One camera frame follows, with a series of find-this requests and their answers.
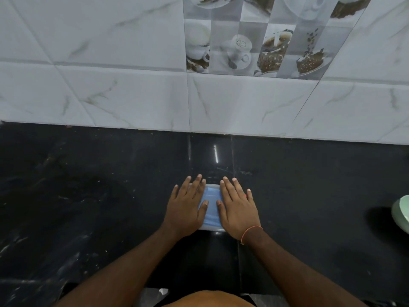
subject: forearm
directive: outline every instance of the forearm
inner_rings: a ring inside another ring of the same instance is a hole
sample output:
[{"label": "forearm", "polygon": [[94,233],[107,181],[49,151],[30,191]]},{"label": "forearm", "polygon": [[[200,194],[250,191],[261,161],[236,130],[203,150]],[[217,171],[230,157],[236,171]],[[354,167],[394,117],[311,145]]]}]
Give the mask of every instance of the forearm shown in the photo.
[{"label": "forearm", "polygon": [[100,270],[67,294],[56,307],[129,307],[161,259],[177,242],[161,227],[140,245]]},{"label": "forearm", "polygon": [[246,233],[253,251],[292,307],[365,306],[360,300],[280,247],[260,228]]}]

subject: green bowl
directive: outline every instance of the green bowl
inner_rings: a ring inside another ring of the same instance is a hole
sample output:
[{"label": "green bowl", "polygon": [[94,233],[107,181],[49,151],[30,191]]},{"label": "green bowl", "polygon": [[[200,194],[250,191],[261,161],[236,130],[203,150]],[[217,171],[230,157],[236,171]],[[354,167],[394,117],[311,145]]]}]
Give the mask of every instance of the green bowl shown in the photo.
[{"label": "green bowl", "polygon": [[409,195],[403,196],[393,204],[392,217],[397,226],[409,234]]}]

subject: left hand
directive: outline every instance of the left hand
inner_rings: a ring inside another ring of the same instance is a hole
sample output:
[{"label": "left hand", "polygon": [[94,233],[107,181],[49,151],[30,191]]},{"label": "left hand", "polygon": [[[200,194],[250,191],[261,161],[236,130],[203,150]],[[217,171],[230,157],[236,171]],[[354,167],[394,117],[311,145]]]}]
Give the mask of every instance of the left hand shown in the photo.
[{"label": "left hand", "polygon": [[189,187],[190,180],[191,177],[188,176],[179,192],[177,185],[173,188],[166,208],[165,220],[162,223],[162,227],[174,233],[177,240],[191,235],[202,226],[209,204],[208,201],[204,201],[197,210],[202,200],[206,180],[202,180],[202,175],[199,174]]}]

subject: kitchen wall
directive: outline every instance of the kitchen wall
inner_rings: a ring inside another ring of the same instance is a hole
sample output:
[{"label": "kitchen wall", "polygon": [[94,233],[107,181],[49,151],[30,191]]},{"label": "kitchen wall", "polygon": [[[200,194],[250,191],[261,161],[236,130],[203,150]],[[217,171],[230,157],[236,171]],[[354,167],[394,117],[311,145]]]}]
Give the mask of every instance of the kitchen wall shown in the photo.
[{"label": "kitchen wall", "polygon": [[0,0],[0,120],[409,144],[408,32],[409,0]]}]

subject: orange shirt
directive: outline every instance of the orange shirt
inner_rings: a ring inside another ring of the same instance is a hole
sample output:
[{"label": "orange shirt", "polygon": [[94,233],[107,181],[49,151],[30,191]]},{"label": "orange shirt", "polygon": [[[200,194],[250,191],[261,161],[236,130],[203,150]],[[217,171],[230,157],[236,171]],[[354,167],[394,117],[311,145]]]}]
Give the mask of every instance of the orange shirt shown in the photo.
[{"label": "orange shirt", "polygon": [[244,299],[222,291],[199,291],[166,305],[168,307],[254,307]]}]

